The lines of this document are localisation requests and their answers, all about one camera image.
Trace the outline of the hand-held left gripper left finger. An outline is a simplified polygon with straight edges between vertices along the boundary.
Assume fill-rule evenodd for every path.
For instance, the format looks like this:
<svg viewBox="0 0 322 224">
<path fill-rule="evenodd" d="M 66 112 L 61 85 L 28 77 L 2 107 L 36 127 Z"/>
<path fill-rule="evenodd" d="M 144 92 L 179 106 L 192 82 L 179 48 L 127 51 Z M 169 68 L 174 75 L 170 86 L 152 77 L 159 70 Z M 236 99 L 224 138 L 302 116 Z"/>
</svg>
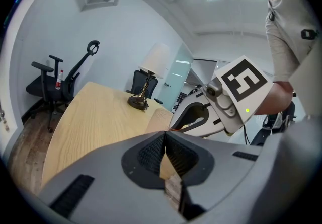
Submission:
<svg viewBox="0 0 322 224">
<path fill-rule="evenodd" d="M 75 224 L 182 224 L 159 176 L 164 132 L 103 146 L 55 175 L 39 197 Z"/>
</svg>

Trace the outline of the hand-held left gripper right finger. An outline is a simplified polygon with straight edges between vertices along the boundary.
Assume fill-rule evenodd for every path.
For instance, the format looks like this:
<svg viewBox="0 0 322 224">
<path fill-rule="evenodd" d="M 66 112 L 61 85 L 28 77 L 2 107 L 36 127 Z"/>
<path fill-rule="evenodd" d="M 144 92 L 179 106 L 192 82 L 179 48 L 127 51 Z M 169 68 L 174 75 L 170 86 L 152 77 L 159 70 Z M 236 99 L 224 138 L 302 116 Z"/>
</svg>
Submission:
<svg viewBox="0 0 322 224">
<path fill-rule="evenodd" d="M 192 139 L 207 147 L 207 179 L 181 181 L 177 211 L 185 220 L 304 220 L 322 196 L 322 117 L 302 120 L 260 146 Z"/>
</svg>

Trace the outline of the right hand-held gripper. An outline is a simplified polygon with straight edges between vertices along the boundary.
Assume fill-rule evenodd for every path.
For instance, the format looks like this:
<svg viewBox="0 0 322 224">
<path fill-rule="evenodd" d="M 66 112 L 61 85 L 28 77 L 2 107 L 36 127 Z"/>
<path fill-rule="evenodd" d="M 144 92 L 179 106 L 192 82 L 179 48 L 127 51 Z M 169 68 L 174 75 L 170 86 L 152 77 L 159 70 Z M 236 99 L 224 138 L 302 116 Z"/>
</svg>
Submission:
<svg viewBox="0 0 322 224">
<path fill-rule="evenodd" d="M 202 92 L 187 96 L 169 128 L 198 137 L 222 131 L 234 134 L 257 112 L 272 86 L 261 69 L 241 56 L 216 70 Z"/>
</svg>

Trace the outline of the person's right forearm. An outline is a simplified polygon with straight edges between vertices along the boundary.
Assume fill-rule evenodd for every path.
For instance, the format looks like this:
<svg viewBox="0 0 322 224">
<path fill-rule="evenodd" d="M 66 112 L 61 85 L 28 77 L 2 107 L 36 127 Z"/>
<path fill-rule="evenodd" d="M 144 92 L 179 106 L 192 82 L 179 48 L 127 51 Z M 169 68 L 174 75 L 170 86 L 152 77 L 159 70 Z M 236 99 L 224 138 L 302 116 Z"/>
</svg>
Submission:
<svg viewBox="0 0 322 224">
<path fill-rule="evenodd" d="M 291 104 L 293 87 L 290 82 L 273 82 L 268 95 L 255 115 L 274 115 L 284 111 Z"/>
</svg>

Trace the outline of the frosted glass door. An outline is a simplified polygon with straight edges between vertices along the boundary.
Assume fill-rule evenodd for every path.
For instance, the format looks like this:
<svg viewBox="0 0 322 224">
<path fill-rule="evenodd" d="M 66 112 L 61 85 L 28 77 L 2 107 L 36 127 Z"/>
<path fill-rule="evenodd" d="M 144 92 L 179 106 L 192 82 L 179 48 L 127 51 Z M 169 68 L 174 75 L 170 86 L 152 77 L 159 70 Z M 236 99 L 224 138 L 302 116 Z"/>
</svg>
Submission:
<svg viewBox="0 0 322 224">
<path fill-rule="evenodd" d="M 184 86 L 184 81 L 188 76 L 192 62 L 193 56 L 191 52 L 185 44 L 182 44 L 170 67 L 164 82 L 164 88 L 160 94 L 163 99 L 163 106 L 170 112 Z"/>
</svg>

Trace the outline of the light wooden table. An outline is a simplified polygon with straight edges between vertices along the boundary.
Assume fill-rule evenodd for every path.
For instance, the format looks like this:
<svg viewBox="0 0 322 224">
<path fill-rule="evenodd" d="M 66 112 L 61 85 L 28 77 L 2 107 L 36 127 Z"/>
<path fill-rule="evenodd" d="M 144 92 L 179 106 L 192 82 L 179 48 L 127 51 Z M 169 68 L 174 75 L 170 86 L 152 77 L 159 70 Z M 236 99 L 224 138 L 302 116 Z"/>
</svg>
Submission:
<svg viewBox="0 0 322 224">
<path fill-rule="evenodd" d="M 165 109 L 149 99 L 145 111 L 131 107 L 127 92 L 86 83 L 61 117 L 48 147 L 42 187 L 67 166 L 99 147 L 146 134 L 156 109 Z"/>
</svg>

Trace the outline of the black office chair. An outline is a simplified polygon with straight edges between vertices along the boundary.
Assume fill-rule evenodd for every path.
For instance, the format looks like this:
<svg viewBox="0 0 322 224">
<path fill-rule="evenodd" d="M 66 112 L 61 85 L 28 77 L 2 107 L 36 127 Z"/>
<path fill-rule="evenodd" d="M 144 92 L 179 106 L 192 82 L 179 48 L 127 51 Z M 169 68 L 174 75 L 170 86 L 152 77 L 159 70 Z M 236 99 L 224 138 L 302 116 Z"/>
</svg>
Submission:
<svg viewBox="0 0 322 224">
<path fill-rule="evenodd" d="M 83 58 L 72 68 L 65 79 L 62 79 L 61 89 L 55 88 L 56 79 L 59 75 L 59 63 L 63 62 L 56 56 L 49 55 L 49 58 L 55 60 L 54 68 L 40 64 L 38 62 L 32 62 L 31 66 L 41 70 L 41 75 L 34 79 L 27 87 L 26 92 L 30 95 L 41 97 L 44 101 L 43 107 L 30 111 L 31 118 L 34 119 L 38 112 L 49 111 L 49 120 L 47 124 L 47 131 L 53 132 L 53 128 L 50 126 L 52 115 L 54 112 L 63 114 L 64 111 L 59 107 L 64 105 L 68 106 L 74 99 L 74 88 L 76 79 L 80 75 L 79 68 L 85 62 L 89 56 L 97 54 L 99 50 L 100 42 L 98 40 L 90 41 L 87 45 L 87 52 Z"/>
<path fill-rule="evenodd" d="M 133 75 L 132 88 L 126 91 L 132 94 L 127 103 L 133 108 L 146 110 L 149 107 L 147 99 L 151 99 L 157 84 L 158 80 L 152 72 L 136 70 Z"/>
</svg>

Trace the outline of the white shade brass table lamp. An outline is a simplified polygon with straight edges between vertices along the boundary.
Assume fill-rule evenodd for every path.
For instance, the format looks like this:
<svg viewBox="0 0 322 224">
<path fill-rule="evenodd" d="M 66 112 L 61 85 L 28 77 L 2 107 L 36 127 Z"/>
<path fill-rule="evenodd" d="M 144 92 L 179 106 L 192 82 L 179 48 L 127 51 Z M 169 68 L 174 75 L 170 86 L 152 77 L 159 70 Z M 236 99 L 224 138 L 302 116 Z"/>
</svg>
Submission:
<svg viewBox="0 0 322 224">
<path fill-rule="evenodd" d="M 170 48 L 162 43 L 156 43 L 148 55 L 145 57 L 140 70 L 147 73 L 144 84 L 141 86 L 138 95 L 132 95 L 128 99 L 128 104 L 133 108 L 139 110 L 146 110 L 148 108 L 146 90 L 153 78 L 163 79 L 166 71 L 167 60 L 170 55 Z"/>
</svg>

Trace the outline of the red label plastic bottle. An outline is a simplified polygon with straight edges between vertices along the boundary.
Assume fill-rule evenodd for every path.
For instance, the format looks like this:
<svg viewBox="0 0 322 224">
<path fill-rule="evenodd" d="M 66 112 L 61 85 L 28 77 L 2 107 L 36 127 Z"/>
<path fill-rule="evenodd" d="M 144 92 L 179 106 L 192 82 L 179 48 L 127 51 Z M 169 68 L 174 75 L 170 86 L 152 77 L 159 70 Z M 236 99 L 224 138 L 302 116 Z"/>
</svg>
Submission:
<svg viewBox="0 0 322 224">
<path fill-rule="evenodd" d="M 61 71 L 59 72 L 59 75 L 58 75 L 58 77 L 57 77 L 57 79 L 56 79 L 55 88 L 56 88 L 57 90 L 60 90 L 60 89 L 61 89 L 61 85 L 62 85 L 62 78 L 63 78 L 63 70 L 61 70 Z"/>
</svg>

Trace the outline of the person's white printed t-shirt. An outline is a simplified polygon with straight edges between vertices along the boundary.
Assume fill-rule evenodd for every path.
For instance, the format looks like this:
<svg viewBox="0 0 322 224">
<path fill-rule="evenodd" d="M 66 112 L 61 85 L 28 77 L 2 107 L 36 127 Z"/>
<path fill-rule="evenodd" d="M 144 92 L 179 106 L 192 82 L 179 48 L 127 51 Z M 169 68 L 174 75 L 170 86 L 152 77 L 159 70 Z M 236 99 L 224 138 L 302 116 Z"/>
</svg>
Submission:
<svg viewBox="0 0 322 224">
<path fill-rule="evenodd" d="M 322 27 L 308 0 L 268 0 L 272 22 L 266 17 L 266 35 L 270 46 L 274 82 L 288 82 L 317 41 L 322 40 Z M 314 40 L 301 38 L 303 29 L 318 31 Z"/>
</svg>

